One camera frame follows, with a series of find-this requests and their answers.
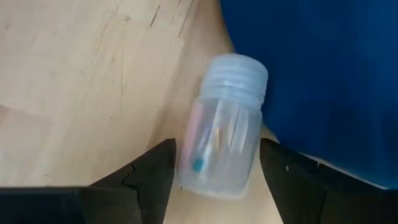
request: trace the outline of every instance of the clear plastic container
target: clear plastic container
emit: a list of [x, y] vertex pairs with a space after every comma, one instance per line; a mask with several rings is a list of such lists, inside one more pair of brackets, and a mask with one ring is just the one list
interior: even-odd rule
[[246, 193], [259, 145], [268, 72], [252, 58], [212, 61], [195, 100], [178, 165], [180, 185], [218, 198]]

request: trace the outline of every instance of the blue cloth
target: blue cloth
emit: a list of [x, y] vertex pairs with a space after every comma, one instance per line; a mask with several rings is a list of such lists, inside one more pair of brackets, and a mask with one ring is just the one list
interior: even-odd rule
[[269, 71], [262, 111], [281, 144], [398, 188], [398, 1], [221, 6], [237, 53]]

